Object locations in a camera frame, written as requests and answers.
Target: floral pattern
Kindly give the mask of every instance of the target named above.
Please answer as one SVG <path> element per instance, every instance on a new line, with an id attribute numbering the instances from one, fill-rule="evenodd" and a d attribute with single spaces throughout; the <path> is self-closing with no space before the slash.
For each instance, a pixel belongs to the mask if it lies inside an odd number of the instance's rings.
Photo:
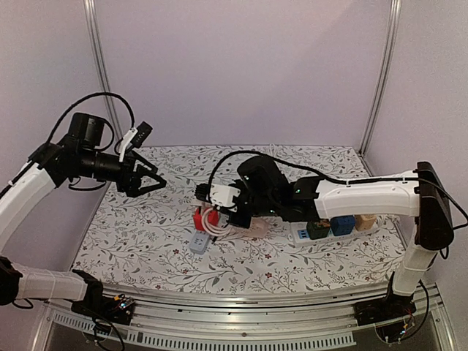
<path id="1" fill-rule="evenodd" d="M 230 234 L 193 254 L 191 206 L 196 184 L 230 151 L 268 146 L 179 146 L 144 148 L 141 154 L 167 179 L 159 191 L 128 198 L 109 188 L 74 262 L 104 282 L 137 288 L 214 294 L 296 293 L 350 287 L 388 279 L 403 247 L 390 217 L 372 235 L 295 248 L 289 223 L 270 217 L 264 238 Z M 277 146 L 276 156 L 339 177 L 367 176 L 352 148 Z M 228 159 L 218 184 L 238 178 L 247 155 Z M 280 165 L 290 180 L 305 171 Z"/>

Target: gray plug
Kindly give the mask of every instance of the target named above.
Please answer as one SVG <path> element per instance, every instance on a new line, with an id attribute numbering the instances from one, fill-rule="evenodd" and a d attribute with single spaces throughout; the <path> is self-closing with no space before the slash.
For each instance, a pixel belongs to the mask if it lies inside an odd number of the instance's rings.
<path id="1" fill-rule="evenodd" d="M 192 237 L 190 242 L 189 249 L 194 254 L 203 254 L 210 242 L 210 235 L 206 232 L 200 232 L 197 230 Z"/>

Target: metal bar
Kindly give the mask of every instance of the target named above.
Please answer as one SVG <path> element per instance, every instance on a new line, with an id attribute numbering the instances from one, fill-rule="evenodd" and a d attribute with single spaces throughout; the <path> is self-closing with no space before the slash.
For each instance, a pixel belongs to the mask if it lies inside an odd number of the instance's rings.
<path id="1" fill-rule="evenodd" d="M 358 154 L 359 160 L 363 164 L 364 169 L 366 170 L 367 174 L 371 177 L 374 176 L 374 172 L 372 172 L 371 168 L 369 167 L 369 163 L 360 155 Z"/>
<path id="2" fill-rule="evenodd" d="M 43 304 L 40 307 L 40 315 L 42 315 L 39 325 L 35 328 L 36 334 L 31 340 L 30 350 L 32 351 L 44 351 L 47 344 L 48 337 L 50 335 L 50 329 L 52 328 L 51 316 L 53 310 L 49 308 L 47 304 Z"/>
<path id="3" fill-rule="evenodd" d="M 300 306 L 306 304 L 320 304 L 337 301 L 352 300 L 384 295 L 388 283 L 366 284 L 357 287 L 345 287 L 332 291 L 319 290 L 316 292 L 297 292 L 290 294 L 250 294 L 250 295 L 214 295 L 194 294 L 191 292 L 169 292 L 152 289 L 138 289 L 128 285 L 105 284 L 105 293 L 109 296 L 125 293 L 140 300 L 180 304 L 185 306 L 213 306 L 235 308 L 259 308 L 269 306 Z"/>
<path id="4" fill-rule="evenodd" d="M 101 39 L 99 36 L 99 27 L 97 25 L 96 8 L 94 0 L 83 0 L 85 6 L 86 23 L 88 25 L 89 39 L 91 40 L 91 49 L 93 51 L 94 63 L 96 64 L 97 77 L 102 91 L 111 92 L 107 70 L 104 63 L 104 53 L 102 52 Z M 117 139 L 122 138 L 123 132 L 118 120 L 116 106 L 111 97 L 104 97 L 105 107 L 111 124 L 116 131 Z"/>
<path id="5" fill-rule="evenodd" d="M 428 285 L 428 289 L 431 310 L 438 309 L 442 305 L 442 300 L 437 287 L 431 284 Z M 129 327 L 119 326 L 121 330 L 127 330 L 128 335 L 149 333 L 181 340 L 189 338 L 232 341 L 245 340 L 244 334 L 246 334 L 249 340 L 265 341 L 299 340 L 373 328 L 373 325 L 358 327 L 353 317 L 352 305 L 362 301 L 362 296 L 342 302 L 331 302 L 334 300 L 333 297 L 329 299 L 324 297 L 322 303 L 316 304 L 316 301 L 313 301 L 308 306 L 284 307 L 278 303 L 269 309 L 263 306 L 220 309 L 209 303 L 204 307 L 193 307 L 136 298 L 132 324 Z M 426 295 L 422 289 L 416 291 L 414 300 L 418 309 L 416 314 L 423 314 L 426 310 Z M 70 302 L 67 301 L 50 302 L 50 307 L 73 316 L 74 314 L 69 312 L 69 305 Z"/>
<path id="6" fill-rule="evenodd" d="M 377 117 L 379 115 L 380 105 L 382 104 L 385 86 L 388 80 L 388 73 L 390 72 L 390 64 L 392 60 L 393 49 L 395 47 L 396 42 L 400 10 L 401 0 L 392 0 L 390 6 L 390 17 L 388 21 L 387 40 L 385 43 L 382 66 L 380 67 L 379 80 L 374 94 L 374 99 L 372 100 L 369 119 L 367 121 L 364 136 L 361 141 L 361 146 L 358 152 L 362 157 L 366 156 L 367 151 L 369 149 L 372 135 L 374 134 L 375 124 L 377 122 Z"/>
<path id="7" fill-rule="evenodd" d="M 440 347 L 443 351 L 458 350 L 452 325 L 448 319 L 448 313 L 444 307 L 440 307 L 431 312 L 434 320 L 434 327 L 439 338 Z"/>

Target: white robotic arm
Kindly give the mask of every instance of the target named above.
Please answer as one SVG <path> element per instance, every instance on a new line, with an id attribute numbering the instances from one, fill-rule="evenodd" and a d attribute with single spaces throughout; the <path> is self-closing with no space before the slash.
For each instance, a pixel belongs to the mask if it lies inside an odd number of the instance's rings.
<path id="1" fill-rule="evenodd" d="M 113 93 L 95 93 L 79 101 L 108 94 L 119 97 Z M 19 174 L 0 192 L 0 305 L 20 299 L 59 298 L 75 301 L 72 310 L 90 317 L 104 316 L 123 324 L 131 320 L 131 300 L 113 301 L 102 296 L 102 283 L 89 274 L 83 271 L 55 272 L 29 268 L 12 263 L 1 255 L 11 235 L 29 212 L 67 179 L 95 178 L 101 184 L 112 181 L 116 183 L 118 191 L 130 197 L 166 185 L 166 181 L 157 175 L 157 168 L 132 151 L 141 146 L 152 128 L 144 122 L 139 127 L 132 127 L 123 138 L 121 150 L 117 155 L 112 155 L 97 148 L 106 124 L 109 125 L 103 118 L 76 113 L 68 133 L 57 144 L 48 140 L 40 146 Z M 145 176 L 154 179 L 156 183 L 142 187 L 142 177 Z M 116 303 L 119 303 L 119 309 L 115 308 Z M 113 313 L 107 314 L 110 308 Z"/>
<path id="2" fill-rule="evenodd" d="M 256 156 L 238 167 L 240 180 L 229 186 L 212 184 L 221 163 L 236 154 Z M 317 175 L 289 182 L 275 162 Z M 208 184 L 198 185 L 195 195 L 227 214 L 227 222 L 236 227 L 248 228 L 253 216 L 280 216 L 286 222 L 316 222 L 355 214 L 415 217 L 415 232 L 403 261 L 390 278 L 388 294 L 355 304 L 359 325 L 402 317 L 408 311 L 414 313 L 412 296 L 418 282 L 437 252 L 453 240 L 449 195 L 428 162 L 419 162 L 416 170 L 402 174 L 337 179 L 258 151 L 234 151 L 220 160 Z"/>

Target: power strip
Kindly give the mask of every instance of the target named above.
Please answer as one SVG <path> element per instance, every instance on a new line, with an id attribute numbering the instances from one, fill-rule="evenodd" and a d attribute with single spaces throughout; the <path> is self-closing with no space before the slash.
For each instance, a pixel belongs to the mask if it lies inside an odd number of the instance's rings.
<path id="1" fill-rule="evenodd" d="M 303 246 L 311 246 L 311 245 L 316 245 L 316 244 L 333 243 L 334 241 L 350 240 L 354 238 L 359 238 L 361 236 L 374 234 L 380 228 L 377 225 L 377 223 L 374 223 L 372 228 L 369 230 L 363 230 L 362 232 L 358 232 L 356 229 L 353 229 L 350 234 L 340 235 L 340 236 L 334 236 L 333 232 L 330 229 L 330 232 L 328 232 L 328 236 L 326 238 L 310 239 L 306 226 L 307 226 L 306 222 L 291 223 L 290 240 L 294 243 L 294 247 L 303 247 Z"/>

